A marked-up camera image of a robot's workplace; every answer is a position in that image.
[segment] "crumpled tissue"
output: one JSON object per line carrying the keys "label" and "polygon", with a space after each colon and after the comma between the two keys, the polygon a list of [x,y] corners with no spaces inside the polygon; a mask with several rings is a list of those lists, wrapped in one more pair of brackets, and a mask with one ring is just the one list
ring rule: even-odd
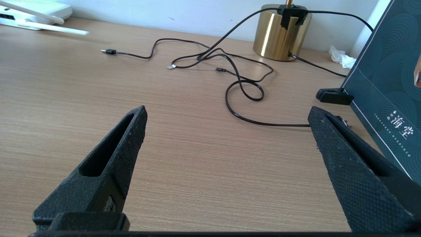
{"label": "crumpled tissue", "polygon": [[343,68],[351,69],[357,59],[345,54],[345,51],[337,50],[335,46],[331,45],[329,54],[332,61],[342,64]]}

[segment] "wooden desk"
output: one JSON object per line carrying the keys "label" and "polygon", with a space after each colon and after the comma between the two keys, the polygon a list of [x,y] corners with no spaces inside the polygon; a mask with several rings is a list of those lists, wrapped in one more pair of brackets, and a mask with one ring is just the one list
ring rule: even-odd
{"label": "wooden desk", "polygon": [[[100,52],[149,55],[159,38],[208,45],[218,38],[84,19],[65,25],[91,34],[0,26],[2,234],[34,232],[34,209],[140,105],[149,118],[124,208],[131,230],[349,231],[310,129],[263,127],[231,115],[224,93],[236,78],[215,71],[230,68],[224,59],[169,70],[174,58],[203,50],[179,42],[160,44],[149,61]],[[375,146],[350,107],[315,99],[318,88],[340,86],[340,77],[302,62],[261,58],[252,44],[232,39],[221,44],[275,69],[261,83],[262,102],[232,90],[229,99],[238,113],[258,121],[306,123],[316,105],[348,120]],[[300,55],[347,73],[325,52]],[[267,71],[235,61],[250,78]]]}

